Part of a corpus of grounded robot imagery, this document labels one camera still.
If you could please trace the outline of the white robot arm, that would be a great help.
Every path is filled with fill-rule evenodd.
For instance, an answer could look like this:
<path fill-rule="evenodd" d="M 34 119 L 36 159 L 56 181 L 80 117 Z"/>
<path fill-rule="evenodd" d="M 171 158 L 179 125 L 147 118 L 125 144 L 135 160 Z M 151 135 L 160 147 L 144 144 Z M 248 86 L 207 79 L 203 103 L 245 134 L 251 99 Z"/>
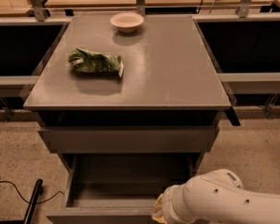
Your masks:
<path fill-rule="evenodd" d="M 238 175 L 219 169 L 167 188 L 155 202 L 152 219 L 160 224 L 280 224 L 280 195 L 244 189 Z"/>

